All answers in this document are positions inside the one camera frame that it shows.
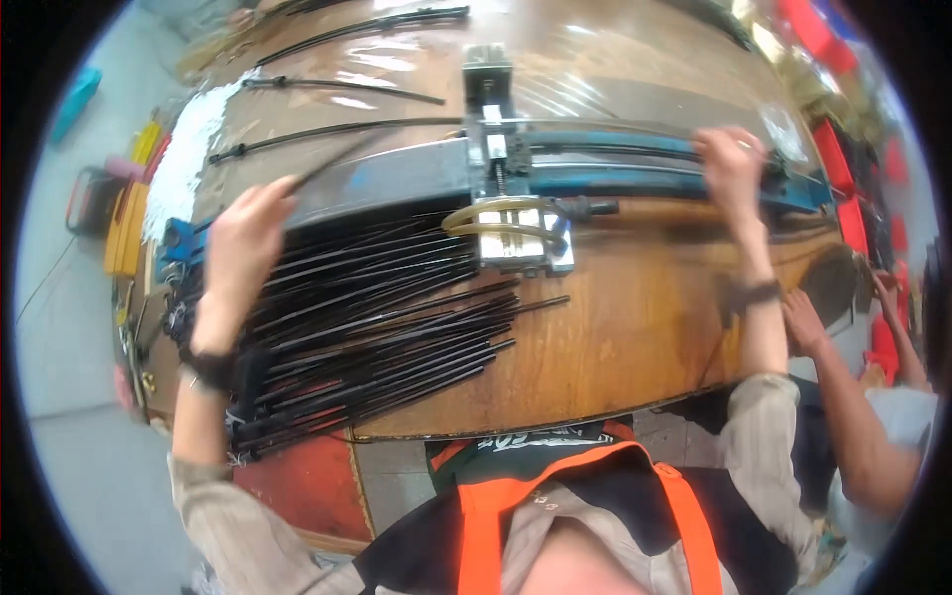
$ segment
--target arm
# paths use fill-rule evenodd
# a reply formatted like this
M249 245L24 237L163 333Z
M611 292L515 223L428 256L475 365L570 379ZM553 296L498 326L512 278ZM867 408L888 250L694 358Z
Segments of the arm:
M764 146L750 132L736 128L699 130L695 146L704 158L710 199L723 214L740 253L741 284L753 288L773 281L767 228L758 212ZM743 318L742 374L786 373L786 332L779 300L751 305Z
M211 226L205 294L196 310L193 353L225 354L284 240L294 178L250 188ZM302 593L328 575L294 530L230 480L221 394L183 374L175 403L169 472L172 499L192 542L229 593Z
M894 516L919 473L919 452L889 444L883 424L826 335L823 323L799 289L783 305L790 331L813 358L833 453L843 476L843 495L876 513Z
M742 129L700 130L708 195L724 216L740 254L738 276L752 288L774 280L767 229L758 214L764 148ZM797 426L797 386L786 377L787 347L780 300L747 307L741 368L718 437L724 467L760 522L786 544L805 575L816 561L812 524L800 510L790 451Z
M899 311L896 309L895 287L890 291L886 289L886 283L895 284L895 280L889 273L877 270L873 272L873 285L876 287L876 295L883 307L883 319L889 325L889 331L892 333L893 342L896 344L896 352L899 354L899 373L905 383L910 387L917 388L925 392L932 392L932 385L929 384L925 376L925 367L912 347L912 340L902 321L899 319Z
M293 212L288 196L295 178L245 191L211 225L205 293L198 303L191 352L230 353L258 293L281 254L284 222ZM208 394L183 375L175 400L172 456L196 465L226 460L226 399Z

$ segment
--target black wristband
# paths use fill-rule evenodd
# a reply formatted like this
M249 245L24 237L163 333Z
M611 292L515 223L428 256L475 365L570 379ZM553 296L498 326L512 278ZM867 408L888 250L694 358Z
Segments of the black wristband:
M752 288L734 287L734 294L731 296L731 309L738 314L743 314L747 307L755 304L779 300L783 294L783 288L780 281L773 279L766 283L755 285Z
M226 394L234 391L235 353L211 355L192 353L188 344L179 348L179 361L190 367L203 385Z

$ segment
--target metal machine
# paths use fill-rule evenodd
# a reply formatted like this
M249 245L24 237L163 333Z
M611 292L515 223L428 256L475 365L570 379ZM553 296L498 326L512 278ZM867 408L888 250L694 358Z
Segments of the metal machine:
M463 123L476 221L469 228L485 229L478 231L480 260L502 272L566 274L575 264L571 224L554 201L529 190L532 155L512 122L512 63L502 44L468 46L465 52ZM453 233L462 227L444 222L444 228Z

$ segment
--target tan skin arm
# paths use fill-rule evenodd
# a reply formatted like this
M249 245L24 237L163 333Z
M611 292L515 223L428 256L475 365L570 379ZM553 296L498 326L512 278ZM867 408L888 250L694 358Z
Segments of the tan skin arm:
M883 307L883 319L889 325L893 343L896 344L896 352L899 354L900 376L910 387L932 392L932 385L925 376L925 367L919 359L919 354L916 353L916 348L912 347L912 339L909 338L899 318L899 310L896 308L895 277L884 270L873 271L873 285L880 305Z
M853 504L893 517L912 490L922 455L889 443L863 388L826 334L810 298L794 289L783 304L790 332L817 367L843 495Z
M767 228L758 209L764 146L744 129L724 128L698 130L695 148L704 158L708 196L724 216L740 253L741 283L753 288L773 281ZM742 374L785 374L787 360L780 301L748 306L741 338Z
M208 233L205 293L198 303L192 353L227 354L284 245L284 224L294 211L295 178L249 188L215 219ZM184 376L175 402L172 456L197 465L227 459L222 395Z

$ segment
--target blue clamp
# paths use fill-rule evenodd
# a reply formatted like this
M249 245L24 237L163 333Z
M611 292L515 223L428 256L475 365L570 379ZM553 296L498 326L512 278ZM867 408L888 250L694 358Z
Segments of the blue clamp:
M155 250L155 283L165 283L170 266L191 268L205 260L205 242L213 219L198 225L169 218L162 236L162 244Z

